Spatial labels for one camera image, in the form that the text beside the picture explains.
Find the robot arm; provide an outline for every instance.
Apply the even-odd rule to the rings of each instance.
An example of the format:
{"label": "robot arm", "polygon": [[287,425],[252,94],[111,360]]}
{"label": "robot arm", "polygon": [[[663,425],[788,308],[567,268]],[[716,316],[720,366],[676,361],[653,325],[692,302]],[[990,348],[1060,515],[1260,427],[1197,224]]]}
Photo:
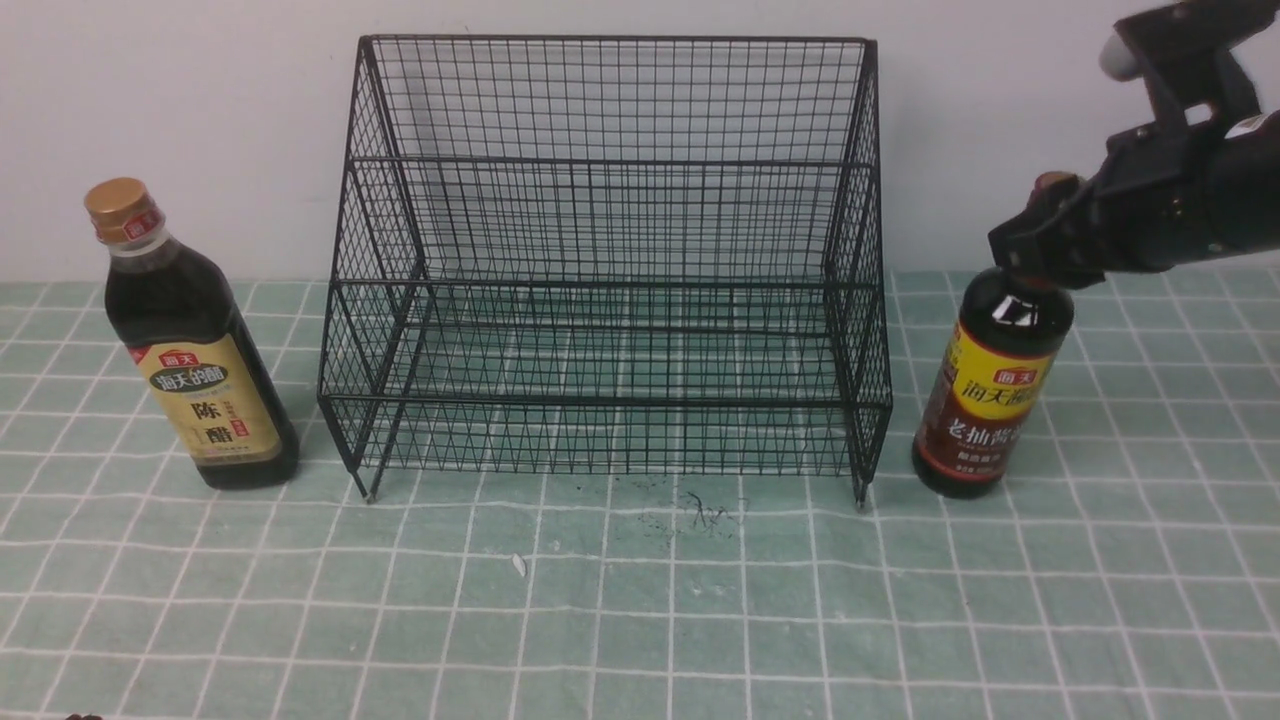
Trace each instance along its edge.
{"label": "robot arm", "polygon": [[1280,0],[1185,0],[1116,23],[1103,70],[1142,77],[1155,120],[1107,140],[1093,178],[1055,178],[991,231],[996,264],[1083,288],[1280,249],[1280,113],[1261,114],[1231,55],[1277,12]]}

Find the wire basket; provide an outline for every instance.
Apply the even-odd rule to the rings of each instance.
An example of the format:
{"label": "wire basket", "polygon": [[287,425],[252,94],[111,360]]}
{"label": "wire basket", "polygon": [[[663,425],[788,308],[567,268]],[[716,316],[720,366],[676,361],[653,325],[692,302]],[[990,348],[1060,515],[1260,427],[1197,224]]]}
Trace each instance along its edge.
{"label": "wire basket", "polygon": [[876,68],[849,38],[361,38],[319,383],[361,495],[836,470],[861,502],[892,397]]}

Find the gold bottle cap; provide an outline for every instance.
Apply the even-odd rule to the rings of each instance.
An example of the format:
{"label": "gold bottle cap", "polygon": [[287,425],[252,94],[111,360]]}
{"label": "gold bottle cap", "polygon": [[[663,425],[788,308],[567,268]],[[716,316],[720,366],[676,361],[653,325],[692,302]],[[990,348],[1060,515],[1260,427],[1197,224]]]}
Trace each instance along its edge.
{"label": "gold bottle cap", "polygon": [[99,183],[84,196],[84,209],[106,243],[132,242],[164,224],[147,186],[133,178]]}

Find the vinegar bottle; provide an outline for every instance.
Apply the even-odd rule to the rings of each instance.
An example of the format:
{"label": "vinegar bottle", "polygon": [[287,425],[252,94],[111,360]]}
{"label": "vinegar bottle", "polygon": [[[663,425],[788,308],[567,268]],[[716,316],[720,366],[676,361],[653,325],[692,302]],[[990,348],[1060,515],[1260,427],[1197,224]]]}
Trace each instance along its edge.
{"label": "vinegar bottle", "polygon": [[205,483],[288,480],[298,437],[221,270],[169,234],[136,179],[96,186],[84,208],[111,256],[108,319]]}

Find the green checkered tablecloth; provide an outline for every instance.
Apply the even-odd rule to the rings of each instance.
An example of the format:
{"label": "green checkered tablecloth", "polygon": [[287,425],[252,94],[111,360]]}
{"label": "green checkered tablecloth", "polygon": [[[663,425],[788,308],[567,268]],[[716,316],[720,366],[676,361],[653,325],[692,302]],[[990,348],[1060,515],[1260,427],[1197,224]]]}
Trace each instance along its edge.
{"label": "green checkered tablecloth", "polygon": [[1007,487],[906,448],[968,277],[897,274],[897,410],[847,478],[393,470],[315,409],[325,286],[237,287],[303,437],[218,495],[95,284],[0,284],[0,716],[1280,717],[1280,275],[1117,278]]}

